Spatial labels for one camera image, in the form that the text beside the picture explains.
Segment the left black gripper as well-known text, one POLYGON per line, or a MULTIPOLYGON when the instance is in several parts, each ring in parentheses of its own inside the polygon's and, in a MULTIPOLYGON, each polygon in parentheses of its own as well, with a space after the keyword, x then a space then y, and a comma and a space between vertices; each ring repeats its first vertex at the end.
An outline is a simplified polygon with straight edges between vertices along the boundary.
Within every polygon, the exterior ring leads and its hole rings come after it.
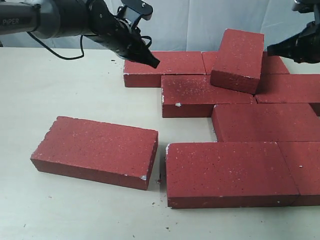
POLYGON ((150 66, 154 69, 160 64, 142 40, 130 33, 115 18, 108 18, 105 14, 94 20, 94 41, 113 51, 119 57, 150 66))

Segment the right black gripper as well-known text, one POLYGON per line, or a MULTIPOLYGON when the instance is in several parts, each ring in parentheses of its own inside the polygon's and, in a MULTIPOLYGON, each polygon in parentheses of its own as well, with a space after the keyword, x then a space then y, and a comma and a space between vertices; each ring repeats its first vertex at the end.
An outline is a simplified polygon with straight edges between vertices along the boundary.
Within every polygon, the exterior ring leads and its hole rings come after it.
POLYGON ((294 36, 266 48, 268 56, 294 59, 296 63, 317 64, 320 62, 320 24, 309 22, 294 36))

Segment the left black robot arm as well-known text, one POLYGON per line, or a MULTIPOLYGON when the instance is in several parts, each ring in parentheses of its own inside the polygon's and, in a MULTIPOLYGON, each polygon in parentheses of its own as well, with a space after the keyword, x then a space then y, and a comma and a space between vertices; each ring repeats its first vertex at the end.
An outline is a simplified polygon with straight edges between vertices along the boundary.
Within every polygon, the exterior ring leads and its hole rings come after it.
POLYGON ((103 0, 21 0, 0 2, 0 33, 27 33, 53 55, 43 39, 79 36, 104 46, 118 57, 157 68, 150 36, 138 23, 150 20, 153 7, 142 0, 123 0, 112 14, 103 0))

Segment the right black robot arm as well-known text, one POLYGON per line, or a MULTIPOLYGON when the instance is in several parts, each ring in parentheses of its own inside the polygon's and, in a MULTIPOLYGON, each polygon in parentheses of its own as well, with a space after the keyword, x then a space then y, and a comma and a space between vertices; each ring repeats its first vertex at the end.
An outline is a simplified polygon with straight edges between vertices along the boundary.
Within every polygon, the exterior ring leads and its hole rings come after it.
POLYGON ((266 48, 267 55, 291 59, 294 62, 318 64, 320 62, 320 2, 295 0, 292 11, 314 13, 314 20, 299 33, 266 48))

